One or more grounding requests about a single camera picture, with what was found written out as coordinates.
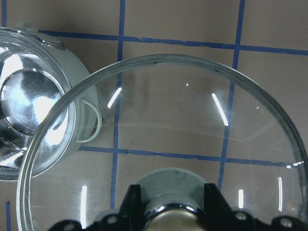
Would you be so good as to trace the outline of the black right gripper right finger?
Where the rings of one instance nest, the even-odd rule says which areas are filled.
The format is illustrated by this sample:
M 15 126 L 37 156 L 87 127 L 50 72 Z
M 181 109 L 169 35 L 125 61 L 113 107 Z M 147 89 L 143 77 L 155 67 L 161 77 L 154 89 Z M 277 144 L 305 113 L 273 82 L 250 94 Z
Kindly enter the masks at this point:
M 232 210 L 218 187 L 205 183 L 202 187 L 201 206 L 197 215 L 207 231 L 232 231 Z

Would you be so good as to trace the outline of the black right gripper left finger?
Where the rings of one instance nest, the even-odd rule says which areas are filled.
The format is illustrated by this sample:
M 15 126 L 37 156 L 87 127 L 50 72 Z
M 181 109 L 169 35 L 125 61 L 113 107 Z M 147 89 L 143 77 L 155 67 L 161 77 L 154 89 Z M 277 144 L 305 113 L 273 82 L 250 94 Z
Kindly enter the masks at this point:
M 141 185 L 130 185 L 119 209 L 122 230 L 142 231 L 145 226 L 144 210 Z

